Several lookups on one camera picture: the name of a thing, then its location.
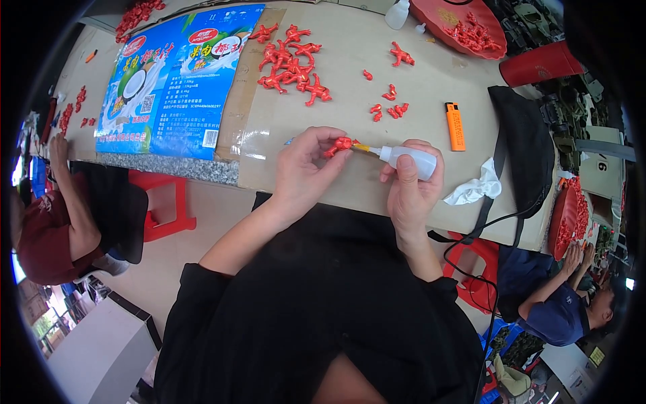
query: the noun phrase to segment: red tray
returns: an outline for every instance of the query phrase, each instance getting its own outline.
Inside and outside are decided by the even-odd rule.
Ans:
[[[574,232],[577,215],[576,190],[573,187],[564,188],[556,199],[556,205],[554,205],[554,212],[552,214],[552,222],[550,223],[550,234],[547,238],[550,253],[557,261],[560,261],[563,258],[565,251],[570,245],[570,243],[566,243],[558,250],[556,249],[556,241],[560,236],[559,229],[561,221],[565,219],[565,225],[567,226],[566,234],[571,236]]]
[[[436,38],[442,40],[448,46],[458,52],[483,59],[501,59],[507,53],[507,40],[505,31],[500,22],[495,18],[494,13],[482,2],[473,0],[464,6],[457,6],[447,3],[444,0],[410,0],[410,10],[413,16],[420,22],[426,23],[426,28],[433,32]],[[489,28],[489,35],[501,49],[488,49],[474,52],[469,48],[460,45],[452,36],[448,35],[442,28],[453,28],[458,21],[466,22],[466,15],[472,12],[478,18],[478,22]]]

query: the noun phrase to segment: fingernail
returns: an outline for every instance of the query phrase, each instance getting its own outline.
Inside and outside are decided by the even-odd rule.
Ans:
[[[409,156],[408,154],[403,154],[401,156],[400,164],[401,164],[402,168],[413,167],[413,158],[411,156]]]

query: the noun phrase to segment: red oval logo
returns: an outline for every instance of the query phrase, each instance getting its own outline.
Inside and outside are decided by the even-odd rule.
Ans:
[[[199,43],[205,43],[206,41],[209,41],[210,39],[215,38],[218,36],[218,30],[215,28],[204,28],[199,31],[196,31],[189,37],[189,42],[197,45]]]
[[[134,38],[132,42],[126,45],[125,49],[123,49],[123,55],[125,57],[132,55],[133,53],[137,52],[145,42],[146,42],[146,35],[142,35]]]

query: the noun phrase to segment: barcode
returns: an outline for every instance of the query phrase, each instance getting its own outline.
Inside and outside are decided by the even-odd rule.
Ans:
[[[202,140],[202,147],[210,147],[215,149],[215,143],[218,141],[218,131],[214,129],[205,129],[204,140]]]
[[[141,114],[148,114],[152,111],[152,103],[155,101],[155,94],[151,94],[143,98],[141,103]]]

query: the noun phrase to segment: glue bottle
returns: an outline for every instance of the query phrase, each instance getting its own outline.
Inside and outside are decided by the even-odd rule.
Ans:
[[[383,146],[381,149],[376,147],[370,147],[368,145],[356,144],[354,145],[357,149],[375,153],[379,156],[379,160],[385,161],[392,168],[397,168],[397,159],[402,154],[408,154],[415,160],[415,165],[417,166],[417,178],[422,181],[428,181],[431,178],[431,175],[435,171],[435,166],[437,165],[437,158],[425,151],[411,149],[410,147],[404,146],[395,146],[388,147]]]
[[[386,24],[394,30],[403,27],[408,17],[408,7],[410,7],[408,0],[399,0],[392,5],[386,12]]]

